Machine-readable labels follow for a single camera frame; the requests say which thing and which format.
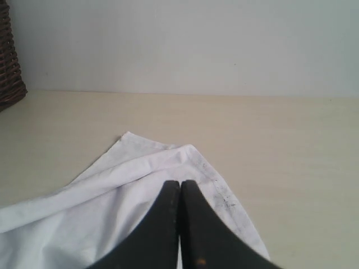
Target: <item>white cloth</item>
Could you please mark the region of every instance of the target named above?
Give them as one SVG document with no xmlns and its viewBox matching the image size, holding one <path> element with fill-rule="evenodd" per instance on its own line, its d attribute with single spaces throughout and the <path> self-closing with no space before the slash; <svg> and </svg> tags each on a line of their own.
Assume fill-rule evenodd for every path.
<svg viewBox="0 0 359 269">
<path fill-rule="evenodd" d="M 188 179 L 238 237 L 268 258 L 238 199 L 197 149 L 127 132 L 69 185 L 0 209 L 0 268 L 86 268 L 132 232 L 166 180 Z"/>
</svg>

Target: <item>wicker basket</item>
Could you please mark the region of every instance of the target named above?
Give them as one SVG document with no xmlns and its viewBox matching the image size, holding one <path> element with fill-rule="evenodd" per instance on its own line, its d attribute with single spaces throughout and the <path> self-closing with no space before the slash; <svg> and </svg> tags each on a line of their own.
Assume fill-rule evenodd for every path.
<svg viewBox="0 0 359 269">
<path fill-rule="evenodd" d="M 27 93 L 12 38 L 9 6 L 5 0 L 0 0 L 0 111 Z"/>
</svg>

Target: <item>tabletop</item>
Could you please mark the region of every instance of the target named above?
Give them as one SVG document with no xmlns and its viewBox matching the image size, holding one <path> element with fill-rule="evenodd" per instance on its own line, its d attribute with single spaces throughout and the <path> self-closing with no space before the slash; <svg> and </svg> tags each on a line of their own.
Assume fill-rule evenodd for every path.
<svg viewBox="0 0 359 269">
<path fill-rule="evenodd" d="M 0 113 L 0 206 L 63 187 L 126 131 L 193 144 L 278 265 L 357 267 L 359 99 L 30 91 Z"/>
</svg>

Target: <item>wooden table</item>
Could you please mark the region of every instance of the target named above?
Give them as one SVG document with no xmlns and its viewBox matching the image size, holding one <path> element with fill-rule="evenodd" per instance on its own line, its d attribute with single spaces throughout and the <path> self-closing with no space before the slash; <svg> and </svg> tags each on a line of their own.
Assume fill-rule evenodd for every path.
<svg viewBox="0 0 359 269">
<path fill-rule="evenodd" d="M 0 113 L 0 206 L 61 188 L 126 131 L 194 144 L 279 265 L 357 268 L 359 99 L 31 91 Z"/>
</svg>

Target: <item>black object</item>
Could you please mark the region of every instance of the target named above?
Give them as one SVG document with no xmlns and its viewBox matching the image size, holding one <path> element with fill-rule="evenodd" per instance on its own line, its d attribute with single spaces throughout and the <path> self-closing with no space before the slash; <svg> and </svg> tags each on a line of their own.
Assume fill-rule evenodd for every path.
<svg viewBox="0 0 359 269">
<path fill-rule="evenodd" d="M 220 220 L 197 183 L 166 181 L 136 229 L 89 269 L 279 269 Z"/>
<path fill-rule="evenodd" d="M 166 181 L 134 231 L 89 269 L 176 269 L 180 184 Z"/>
</svg>

